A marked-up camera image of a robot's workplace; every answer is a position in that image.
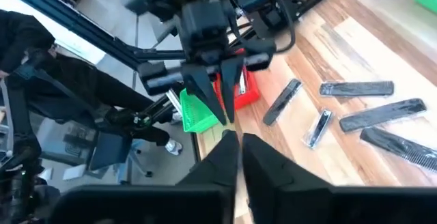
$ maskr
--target plastic packaging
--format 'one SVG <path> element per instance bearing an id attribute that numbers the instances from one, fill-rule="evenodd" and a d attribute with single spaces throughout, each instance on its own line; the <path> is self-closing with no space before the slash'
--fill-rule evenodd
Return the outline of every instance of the plastic packaging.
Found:
<path id="1" fill-rule="evenodd" d="M 313 125 L 311 125 L 304 140 L 306 145 L 308 145 L 310 148 L 314 148 L 319 143 L 332 117 L 333 112 L 327 109 L 324 109 L 320 113 L 320 116 L 316 119 L 316 121 L 314 121 Z"/>
<path id="2" fill-rule="evenodd" d="M 423 101 L 412 98 L 343 117 L 340 119 L 340 127 L 343 132 L 352 132 L 423 111 L 426 111 Z"/>
<path id="3" fill-rule="evenodd" d="M 348 83 L 322 83 L 319 93 L 321 96 L 388 96 L 395 91 L 395 84 L 392 81 L 372 82 L 348 82 Z"/>
<path id="4" fill-rule="evenodd" d="M 437 151 L 409 141 L 379 128 L 366 128 L 360 139 L 387 152 L 402 157 L 410 163 L 437 171 Z"/>
<path id="5" fill-rule="evenodd" d="M 279 97 L 274 101 L 272 106 L 268 109 L 267 113 L 264 115 L 263 122 L 266 125 L 272 125 L 274 121 L 287 106 L 288 102 L 296 95 L 302 83 L 298 79 L 292 79 L 287 87 L 279 94 Z"/>

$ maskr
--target red basket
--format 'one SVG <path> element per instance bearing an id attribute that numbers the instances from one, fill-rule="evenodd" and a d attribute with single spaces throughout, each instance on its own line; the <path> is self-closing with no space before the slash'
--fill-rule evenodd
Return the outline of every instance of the red basket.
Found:
<path id="1" fill-rule="evenodd" d="M 259 98 L 258 86 L 255 77 L 253 76 L 253 73 L 246 71 L 246 68 L 243 68 L 242 73 L 246 79 L 246 92 L 244 94 L 239 95 L 238 90 L 240 89 L 240 85 L 237 84 L 235 86 L 235 92 L 234 92 L 235 110 L 241 109 L 242 107 L 255 102 Z M 221 84 L 221 80 L 220 80 L 220 75 L 218 74 L 217 80 L 214 82 L 214 91 L 216 92 L 218 101 L 220 101 L 223 107 L 224 105 L 223 105 L 223 99 L 221 97 L 220 84 Z"/>

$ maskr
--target wood grain surface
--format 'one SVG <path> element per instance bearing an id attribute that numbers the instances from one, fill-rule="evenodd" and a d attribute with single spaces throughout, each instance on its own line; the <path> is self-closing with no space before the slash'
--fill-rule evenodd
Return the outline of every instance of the wood grain surface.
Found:
<path id="1" fill-rule="evenodd" d="M 437 149 L 437 15 L 413 0 L 324 0 L 296 26 L 296 45 L 276 55 L 269 69 L 255 73 L 261 98 L 236 112 L 236 122 L 198 134 L 201 157 L 221 139 L 224 129 L 253 133 L 311 173 L 334 185 L 433 186 L 437 174 L 411 165 L 345 134 L 339 119 L 351 113 L 408 98 L 421 98 L 428 110 L 381 127 Z M 285 45 L 288 36 L 279 36 Z M 273 126 L 264 114 L 292 78 L 302 89 Z M 323 98 L 325 81 L 393 81 L 387 98 Z M 321 110 L 335 116 L 318 146 L 304 144 Z M 238 177 L 236 223 L 252 223 L 243 176 Z"/>

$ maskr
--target shoe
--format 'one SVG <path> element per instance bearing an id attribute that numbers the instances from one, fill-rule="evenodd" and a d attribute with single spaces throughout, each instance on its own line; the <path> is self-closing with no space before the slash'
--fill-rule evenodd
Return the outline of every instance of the shoe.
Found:
<path id="1" fill-rule="evenodd" d="M 182 144 L 179 142 L 176 142 L 173 139 L 170 139 L 169 142 L 167 142 L 167 144 L 165 145 L 165 149 L 172 153 L 175 156 L 179 156 L 180 153 L 182 152 Z"/>
<path id="2" fill-rule="evenodd" d="M 182 115 L 177 111 L 173 112 L 173 115 L 171 116 L 170 124 L 176 125 L 176 124 L 179 124 L 181 122 L 182 122 Z"/>

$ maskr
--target black comb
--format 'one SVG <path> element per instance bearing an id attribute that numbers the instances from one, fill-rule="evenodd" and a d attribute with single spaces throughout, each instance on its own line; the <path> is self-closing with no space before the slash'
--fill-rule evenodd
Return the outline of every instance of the black comb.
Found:
<path id="1" fill-rule="evenodd" d="M 361 132 L 360 139 L 382 148 L 387 152 L 398 155 L 410 163 L 432 171 L 437 171 L 436 150 L 380 130 L 379 128 L 364 129 Z"/>
<path id="2" fill-rule="evenodd" d="M 323 96 L 388 96 L 395 91 L 392 81 L 354 82 L 354 83 L 323 83 L 320 85 L 320 95 Z"/>
<path id="3" fill-rule="evenodd" d="M 288 101 L 294 97 L 301 85 L 302 83 L 298 79 L 292 79 L 290 83 L 288 83 L 287 87 L 281 92 L 279 97 L 274 101 L 273 105 L 265 114 L 262 121 L 266 125 L 273 124 L 279 114 L 281 114 L 282 110 L 284 110 L 285 106 L 287 106 Z"/>
<path id="4" fill-rule="evenodd" d="M 340 127 L 344 132 L 351 132 L 422 111 L 426 111 L 423 101 L 412 98 L 344 117 L 340 120 Z"/>

